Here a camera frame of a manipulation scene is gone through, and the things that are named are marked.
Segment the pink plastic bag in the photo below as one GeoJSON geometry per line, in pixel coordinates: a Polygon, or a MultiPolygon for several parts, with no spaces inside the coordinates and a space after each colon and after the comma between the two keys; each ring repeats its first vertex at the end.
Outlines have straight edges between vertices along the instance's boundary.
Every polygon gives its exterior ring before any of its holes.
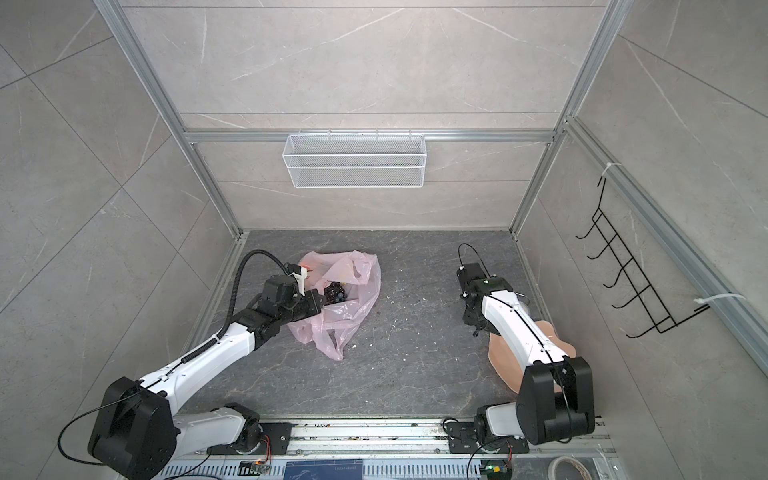
{"type": "Polygon", "coordinates": [[[303,344],[314,341],[320,352],[333,360],[344,358],[344,346],[373,308],[382,285],[382,271],[376,255],[357,250],[345,253],[309,252],[299,265],[309,273],[306,290],[316,288],[322,295],[331,282],[344,284],[347,300],[324,306],[319,315],[288,324],[293,336],[303,344]],[[329,330],[336,339],[334,345],[329,330]]]}

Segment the blue label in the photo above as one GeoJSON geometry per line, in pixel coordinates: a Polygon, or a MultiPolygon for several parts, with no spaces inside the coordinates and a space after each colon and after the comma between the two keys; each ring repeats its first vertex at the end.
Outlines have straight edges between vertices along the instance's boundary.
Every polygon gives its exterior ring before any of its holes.
{"type": "Polygon", "coordinates": [[[362,460],[288,462],[283,480],[362,480],[362,460]]]}

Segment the black cable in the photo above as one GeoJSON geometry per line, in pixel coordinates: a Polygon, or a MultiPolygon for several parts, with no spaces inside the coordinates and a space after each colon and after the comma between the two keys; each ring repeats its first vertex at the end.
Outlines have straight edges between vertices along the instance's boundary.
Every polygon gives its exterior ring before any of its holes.
{"type": "MultiPolygon", "coordinates": [[[[159,382],[160,382],[160,380],[158,379],[155,383],[152,383],[148,387],[143,387],[143,388],[149,389],[150,387],[157,385],[159,382]]],[[[102,406],[97,407],[95,409],[88,410],[86,413],[83,413],[82,415],[78,415],[78,416],[74,417],[72,420],[70,420],[70,422],[67,425],[64,425],[64,428],[61,429],[61,431],[58,434],[58,439],[56,440],[56,446],[58,447],[58,451],[64,456],[64,458],[66,458],[67,460],[72,460],[73,462],[81,463],[83,465],[95,465],[97,467],[105,466],[101,462],[89,462],[88,460],[80,460],[79,458],[75,458],[75,457],[71,457],[71,456],[67,455],[67,453],[64,451],[64,448],[61,447],[61,438],[64,436],[64,432],[67,431],[67,429],[69,428],[70,425],[72,425],[73,423],[77,422],[79,419],[83,418],[84,416],[86,416],[88,414],[91,414],[93,412],[97,412],[97,411],[99,411],[101,409],[105,409],[108,406],[113,406],[116,403],[123,402],[124,400],[128,400],[130,398],[135,397],[136,395],[141,393],[141,388],[142,387],[141,386],[138,386],[138,387],[139,387],[139,390],[136,393],[131,393],[129,396],[125,397],[124,399],[117,399],[114,402],[108,403],[107,405],[102,405],[102,406]]]]}
{"type": "Polygon", "coordinates": [[[544,343],[541,341],[541,339],[540,339],[540,338],[538,338],[538,335],[536,335],[536,332],[534,332],[534,331],[533,331],[533,329],[531,328],[531,326],[530,326],[530,325],[528,325],[528,322],[526,322],[526,321],[523,319],[522,315],[520,315],[520,313],[518,313],[518,311],[517,311],[517,310],[515,310],[515,308],[514,308],[512,305],[510,305],[509,303],[506,303],[504,300],[499,300],[499,299],[498,299],[498,298],[496,298],[495,296],[488,296],[488,298],[490,298],[491,300],[496,300],[496,301],[497,301],[497,302],[499,302],[499,303],[503,303],[504,305],[506,305],[506,306],[508,306],[509,308],[511,308],[511,309],[512,309],[512,311],[513,311],[513,312],[515,312],[515,315],[517,315],[517,316],[520,318],[520,321],[521,321],[521,322],[523,322],[523,325],[525,325],[526,327],[528,327],[528,330],[530,330],[530,331],[531,331],[531,334],[532,334],[532,335],[533,335],[533,337],[536,339],[536,341],[538,342],[538,344],[539,344],[539,345],[541,345],[541,348],[542,348],[542,349],[544,348],[544,343]]]}
{"type": "Polygon", "coordinates": [[[170,374],[171,374],[171,373],[172,373],[172,372],[173,372],[175,369],[179,368],[179,366],[180,366],[182,363],[183,363],[183,362],[179,362],[179,363],[177,363],[176,365],[174,365],[174,367],[173,367],[172,369],[170,369],[170,370],[168,370],[167,372],[165,372],[165,374],[164,374],[164,375],[165,375],[165,376],[168,376],[168,375],[170,375],[170,374]]]}
{"type": "Polygon", "coordinates": [[[450,433],[448,433],[448,429],[445,427],[445,424],[448,423],[448,422],[457,422],[458,423],[458,420],[453,418],[453,417],[445,417],[440,422],[440,426],[442,427],[442,431],[445,432],[445,436],[447,436],[449,439],[452,439],[452,440],[460,440],[459,437],[455,437],[455,436],[451,435],[450,433]]]}
{"type": "Polygon", "coordinates": [[[515,295],[517,295],[518,297],[521,296],[524,299],[526,299],[527,302],[523,302],[526,306],[530,306],[531,305],[531,299],[528,298],[528,295],[523,295],[522,293],[518,293],[518,292],[515,292],[515,295]]]}
{"type": "Polygon", "coordinates": [[[224,325],[221,327],[221,330],[219,330],[219,333],[216,334],[216,337],[219,340],[221,340],[221,338],[224,337],[224,333],[227,332],[227,330],[230,328],[230,324],[232,323],[232,315],[234,315],[235,313],[235,302],[237,301],[237,289],[240,288],[240,277],[243,275],[243,270],[245,269],[245,265],[246,263],[248,263],[248,260],[250,260],[251,257],[257,254],[261,254],[266,257],[269,257],[270,259],[272,259],[274,263],[277,263],[277,266],[280,267],[283,273],[285,273],[286,275],[290,275],[290,271],[283,264],[283,262],[279,261],[277,257],[267,252],[266,250],[256,249],[246,253],[245,257],[243,257],[243,259],[240,261],[240,265],[237,267],[237,272],[235,272],[234,280],[232,280],[232,295],[230,296],[230,305],[229,305],[229,308],[227,309],[227,318],[224,320],[224,325]]]}
{"type": "Polygon", "coordinates": [[[245,266],[246,266],[246,263],[248,263],[248,260],[250,260],[251,257],[257,254],[261,254],[266,257],[269,257],[274,263],[277,263],[277,266],[280,267],[280,270],[282,270],[284,274],[290,275],[290,270],[288,270],[288,267],[285,266],[283,262],[278,260],[277,257],[267,252],[266,250],[256,249],[246,253],[245,257],[243,257],[243,259],[240,261],[240,265],[237,267],[237,272],[235,272],[235,277],[232,280],[232,295],[230,296],[230,305],[227,308],[227,318],[224,319],[224,324],[221,326],[221,329],[219,329],[219,331],[217,332],[216,339],[212,338],[208,340],[203,345],[198,346],[192,352],[189,352],[187,355],[181,357],[181,363],[187,363],[187,362],[190,362],[191,360],[196,359],[198,356],[205,353],[210,347],[216,345],[218,343],[217,339],[221,340],[224,337],[224,334],[227,333],[227,330],[230,328],[230,325],[232,324],[232,316],[235,313],[235,302],[237,301],[237,290],[240,288],[240,277],[243,275],[243,270],[245,269],[245,266]]]}
{"type": "Polygon", "coordinates": [[[458,245],[458,263],[461,266],[464,266],[464,262],[462,262],[462,245],[466,245],[467,247],[471,248],[472,251],[475,252],[475,255],[478,256],[478,259],[480,259],[480,263],[482,263],[482,267],[485,269],[485,276],[490,277],[491,273],[488,271],[488,267],[485,266],[485,262],[482,261],[482,257],[480,257],[480,253],[478,253],[478,251],[475,250],[475,248],[472,245],[470,245],[469,243],[460,243],[458,245]]]}
{"type": "Polygon", "coordinates": [[[216,478],[217,480],[222,480],[221,477],[217,477],[215,475],[208,475],[206,473],[192,473],[193,471],[197,470],[202,464],[207,462],[209,458],[210,458],[210,453],[208,454],[208,456],[206,458],[203,459],[202,462],[198,463],[197,465],[195,465],[194,467],[190,468],[186,472],[180,473],[179,475],[174,475],[172,477],[166,477],[164,480],[174,480],[175,478],[188,477],[188,476],[205,477],[205,478],[216,478]]]}
{"type": "MultiPolygon", "coordinates": [[[[554,365],[554,360],[552,359],[552,356],[549,354],[549,352],[545,349],[544,353],[547,354],[549,357],[549,361],[552,365],[554,365]]],[[[563,384],[563,379],[560,376],[560,371],[558,369],[553,369],[555,375],[558,376],[558,380],[560,383],[560,387],[563,391],[563,399],[565,400],[565,412],[568,414],[568,440],[558,440],[558,443],[571,443],[571,440],[574,438],[574,424],[573,420],[571,420],[571,407],[568,405],[568,396],[565,395],[565,385],[563,384]]]]}
{"type": "Polygon", "coordinates": [[[475,457],[475,455],[477,455],[477,452],[480,452],[480,450],[482,450],[483,447],[491,445],[492,443],[500,442],[502,440],[507,440],[507,439],[513,439],[514,437],[515,437],[514,435],[504,435],[503,437],[497,437],[497,438],[495,438],[493,440],[488,440],[486,443],[480,445],[477,448],[477,450],[475,450],[469,456],[469,462],[467,462],[467,480],[469,480],[469,467],[472,465],[472,459],[475,457]]]}

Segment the mounting plate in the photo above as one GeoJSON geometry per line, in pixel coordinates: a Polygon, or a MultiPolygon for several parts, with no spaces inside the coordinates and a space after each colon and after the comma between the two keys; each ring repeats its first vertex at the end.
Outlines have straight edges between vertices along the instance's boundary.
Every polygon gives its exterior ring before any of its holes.
{"type": "MultiPolygon", "coordinates": [[[[260,423],[264,435],[270,437],[270,450],[272,455],[285,455],[288,452],[288,442],[293,423],[260,423]]],[[[216,445],[209,447],[207,455],[240,455],[237,450],[229,445],[216,445]]],[[[249,455],[265,455],[266,442],[259,442],[256,450],[249,455]]]]}
{"type": "MultiPolygon", "coordinates": [[[[447,422],[445,430],[449,434],[448,447],[451,453],[472,454],[480,446],[477,441],[477,432],[474,422],[447,422]]],[[[503,453],[508,451],[507,443],[512,448],[512,453],[528,453],[530,448],[525,439],[501,440],[500,445],[490,445],[486,449],[493,451],[502,449],[503,453]]]]}

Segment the black wire rack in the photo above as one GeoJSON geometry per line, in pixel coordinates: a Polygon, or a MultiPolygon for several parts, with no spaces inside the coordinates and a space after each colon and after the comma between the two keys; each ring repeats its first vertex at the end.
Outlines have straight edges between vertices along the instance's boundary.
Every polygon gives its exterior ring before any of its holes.
{"type": "Polygon", "coordinates": [[[694,318],[699,313],[702,313],[710,308],[709,305],[702,305],[697,307],[693,313],[691,313],[689,316],[682,320],[676,320],[672,314],[670,313],[669,309],[667,308],[667,305],[664,303],[664,301],[659,296],[659,293],[656,291],[656,288],[654,285],[650,282],[648,279],[648,276],[643,271],[643,267],[638,263],[638,261],[635,259],[634,255],[632,254],[632,251],[627,248],[627,244],[624,242],[624,239],[621,238],[621,235],[616,231],[614,228],[614,225],[611,223],[611,221],[608,219],[608,217],[605,215],[605,212],[602,209],[603,204],[603,194],[605,193],[605,178],[601,177],[598,181],[598,188],[601,188],[600,190],[600,200],[598,200],[598,208],[594,211],[594,214],[592,214],[592,226],[589,228],[589,231],[582,237],[579,237],[578,235],[576,238],[579,240],[583,240],[587,238],[587,236],[592,233],[593,231],[597,231],[601,237],[603,238],[603,241],[605,242],[605,247],[603,247],[603,250],[600,250],[600,253],[598,253],[594,257],[590,257],[587,255],[587,258],[589,260],[597,260],[602,256],[603,253],[606,251],[610,251],[614,259],[616,260],[616,263],[619,265],[619,273],[616,275],[616,279],[611,285],[607,285],[603,283],[603,286],[605,288],[614,288],[621,278],[621,275],[624,274],[625,277],[627,277],[627,281],[632,286],[632,290],[634,290],[634,295],[632,298],[627,300],[623,305],[611,305],[615,309],[622,309],[632,303],[635,300],[639,300],[640,303],[643,306],[643,309],[645,309],[645,313],[648,315],[648,318],[650,319],[650,322],[653,323],[653,326],[646,329],[643,332],[638,333],[637,335],[629,335],[627,336],[631,339],[640,338],[646,333],[650,332],[651,330],[655,329],[659,333],[668,332],[669,330],[673,329],[676,326],[680,326],[683,323],[687,322],[688,320],[694,318]],[[607,224],[606,227],[601,227],[598,225],[598,222],[600,220],[605,220],[605,223],[607,224]],[[624,249],[627,251],[629,255],[629,260],[626,262],[623,262],[618,254],[616,253],[616,250],[614,249],[614,245],[617,245],[617,243],[621,243],[621,245],[624,247],[624,249]],[[630,266],[633,266],[633,270],[637,270],[640,272],[639,276],[636,276],[636,278],[632,278],[630,275],[630,272],[627,270],[630,266]],[[650,312],[648,303],[648,298],[643,298],[643,294],[648,292],[647,295],[655,296],[659,305],[661,305],[661,309],[663,310],[662,316],[663,318],[659,321],[656,321],[654,318],[654,315],[650,312]]]}

